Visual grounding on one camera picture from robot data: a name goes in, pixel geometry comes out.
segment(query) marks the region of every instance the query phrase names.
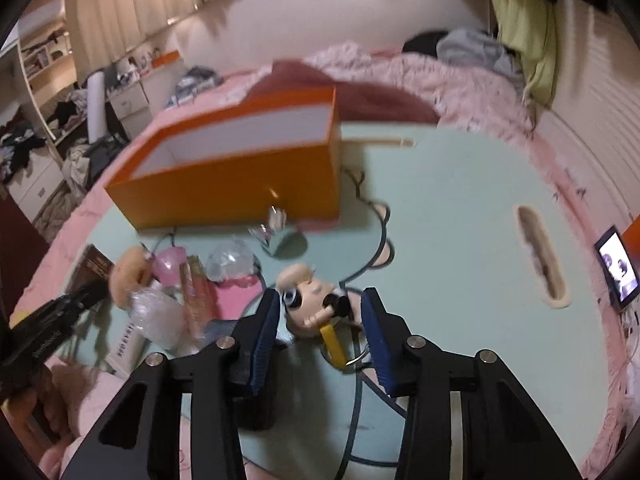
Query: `white cylinder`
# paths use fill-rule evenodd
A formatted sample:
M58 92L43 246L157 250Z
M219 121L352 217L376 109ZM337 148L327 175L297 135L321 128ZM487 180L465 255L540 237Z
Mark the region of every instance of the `white cylinder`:
M107 133L107 115L104 111L104 72L92 74L86 82L86 120L89 143L93 144Z

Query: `pink bedsheet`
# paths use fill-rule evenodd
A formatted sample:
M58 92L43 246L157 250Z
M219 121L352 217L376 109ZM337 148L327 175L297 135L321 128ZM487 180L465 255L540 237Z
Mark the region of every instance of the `pink bedsheet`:
M609 364L606 420L592 452L581 466L585 478L594 478L612 459L620 436L626 380L626 374L622 372L626 365L625 343L618 319L607 304L606 284L591 250L597 236L588 211L579 199L574 183L556 162L553 148L532 133L533 124L527 107L519 102L510 83L500 76L480 68L446 66L419 54L385 53L372 56L354 43L345 43L309 56L304 61L337 80L381 83L419 96L441 115L440 125L489 134L526 152L530 162L552 187L583 249L583 259L589 266L594 294L600 299L599 308L606 336ZM270 70L270 66L265 66L254 73L235 76L219 88L200 95L192 104L165 110L155 117L105 172L61 229L30 286L25 289L14 316L32 312L60 293L65 277L88 235L113 206L104 190L104 183L145 139L175 121L236 104Z

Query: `open cardboard box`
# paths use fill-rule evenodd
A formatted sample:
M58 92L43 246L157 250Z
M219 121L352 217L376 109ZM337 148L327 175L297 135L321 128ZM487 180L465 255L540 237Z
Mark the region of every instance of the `open cardboard box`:
M159 130L106 190L138 230L338 217L334 88L278 92Z

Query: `yellow-green cloth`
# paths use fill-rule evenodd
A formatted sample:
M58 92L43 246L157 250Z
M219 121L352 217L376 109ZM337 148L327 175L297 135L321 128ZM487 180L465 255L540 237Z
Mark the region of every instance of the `yellow-green cloth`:
M545 105L556 73L556 15L548 0L491 0L498 41L520 54L527 78L525 94Z

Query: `cartoon drawing on table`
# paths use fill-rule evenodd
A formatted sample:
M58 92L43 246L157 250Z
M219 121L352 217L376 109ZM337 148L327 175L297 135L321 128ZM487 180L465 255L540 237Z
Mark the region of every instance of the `cartoon drawing on table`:
M276 258L262 250L259 241L249 235L240 231L222 234L226 239L230 234L245 236L259 265L258 275L248 288L238 288L235 295L232 290L219 289L218 302L223 312L230 311L235 302L238 312L238 301L245 301L247 308L243 314L250 313L264 287L277 285L278 276L288 268L293 272L288 277L285 273L284 282L280 283L285 285L283 292L293 289L292 296L287 296L290 304L297 301L294 290L300 283L298 280L304 280L307 284L301 287L302 296L309 288L319 288L322 300L327 295L336 296L331 296L330 303L339 314L347 313L346 305L352 311L352 322L342 322L336 327L345 354L351 359L362 353L365 341L357 328L361 323L361 291L350 283L365 272L388 266L394 258L394 248L386 236L389 208L364 196L364 173L343 170L340 177L339 224L330 228L298 226L306 244L302 253L294 251L290 256ZM179 229L175 243L187 247L190 254L206 258L212 248L210 229L207 237L197 238L195 230ZM205 238L208 246L200 245ZM213 243L220 243L220 237L214 238ZM347 303L341 299L345 292ZM319 310L327 307L321 302L318 305ZM385 468L380 470L381 478L393 478L404 428L404 409L378 386L370 364L362 362L358 370L352 367L339 371L322 356L320 337L292 337L287 328L298 336L305 335L304 329L296 330L305 328L309 316L303 318L292 327L283 316L278 329L278 338L285 341L286 348L277 357L275 425L261 432L241 431L242 454L258 466L254 469L258 476L254 478L269 478L268 471L281 480L339 480L361 476L361 468L367 466ZM312 321L306 329L325 321L324 318ZM318 327L312 332L317 335ZM389 449L390 437L397 443L396 449Z

